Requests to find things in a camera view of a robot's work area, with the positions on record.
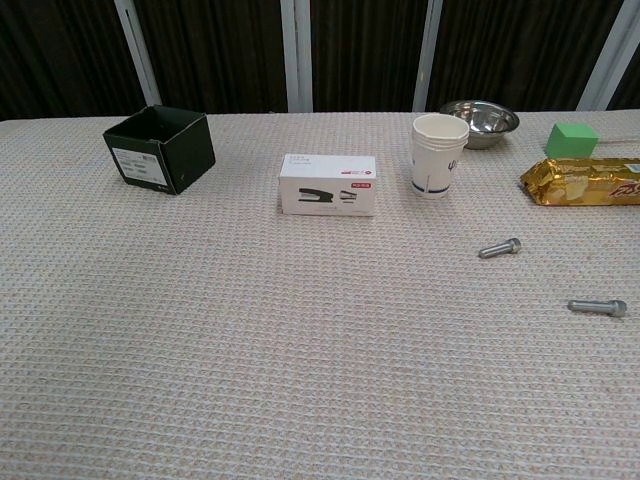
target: snack package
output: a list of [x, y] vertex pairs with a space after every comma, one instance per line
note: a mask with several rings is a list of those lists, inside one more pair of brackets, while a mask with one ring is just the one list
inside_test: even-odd
[[520, 181], [539, 205], [640, 205], [640, 158], [547, 158]]

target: stainless steel bowl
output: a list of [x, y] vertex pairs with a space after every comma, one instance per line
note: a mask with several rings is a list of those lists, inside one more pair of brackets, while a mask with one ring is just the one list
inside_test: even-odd
[[471, 150], [494, 146], [520, 125], [520, 119], [511, 110], [483, 100], [450, 102], [442, 106], [440, 113], [461, 118], [469, 124], [469, 143], [465, 148]]

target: black curtain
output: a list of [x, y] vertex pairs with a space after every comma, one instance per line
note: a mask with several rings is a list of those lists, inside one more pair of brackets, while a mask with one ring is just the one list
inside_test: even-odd
[[315, 111], [410, 111], [427, 0], [311, 0]]
[[1, 120], [144, 106], [112, 1], [0, 2], [0, 57]]
[[286, 112], [279, 0], [136, 0], [165, 105]]
[[616, 88], [607, 110], [624, 108], [640, 108], [640, 46], [627, 67], [626, 72]]
[[444, 0], [427, 111], [574, 110], [623, 0]]

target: green sponge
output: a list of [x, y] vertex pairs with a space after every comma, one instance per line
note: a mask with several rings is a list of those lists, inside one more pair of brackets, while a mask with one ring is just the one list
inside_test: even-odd
[[586, 123], [556, 123], [544, 151], [549, 158], [586, 158], [597, 143], [598, 134]]

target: metal bolt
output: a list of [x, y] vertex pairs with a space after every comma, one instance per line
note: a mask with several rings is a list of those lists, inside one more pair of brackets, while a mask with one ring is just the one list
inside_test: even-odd
[[480, 258], [491, 258], [496, 255], [502, 255], [503, 253], [518, 253], [522, 248], [520, 240], [517, 238], [510, 238], [504, 243], [494, 245], [493, 247], [483, 248], [478, 253]]
[[622, 300], [609, 302], [591, 302], [585, 300], [571, 300], [567, 308], [573, 312], [606, 313], [611, 317], [622, 317], [627, 311], [627, 304]]

